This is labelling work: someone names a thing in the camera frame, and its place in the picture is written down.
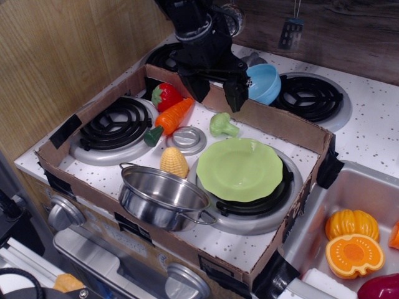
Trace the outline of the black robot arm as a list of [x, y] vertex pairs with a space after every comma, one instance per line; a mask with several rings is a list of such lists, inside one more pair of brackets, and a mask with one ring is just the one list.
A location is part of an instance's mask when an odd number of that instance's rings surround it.
[[240, 111], [249, 97], [248, 66], [231, 47], [243, 18], [233, 7], [219, 7], [213, 1], [157, 1], [157, 5], [173, 23], [174, 35], [183, 46], [171, 58], [189, 93], [202, 102], [210, 82], [218, 82], [231, 110]]

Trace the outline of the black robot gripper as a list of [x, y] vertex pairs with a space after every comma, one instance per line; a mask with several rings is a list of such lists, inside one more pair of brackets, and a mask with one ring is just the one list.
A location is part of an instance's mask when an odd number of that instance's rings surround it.
[[209, 81], [224, 82], [225, 96], [233, 113], [249, 98], [247, 64], [231, 50], [233, 41], [227, 26], [184, 26], [175, 29], [183, 48], [173, 54], [178, 74], [187, 91], [202, 103], [210, 91]]

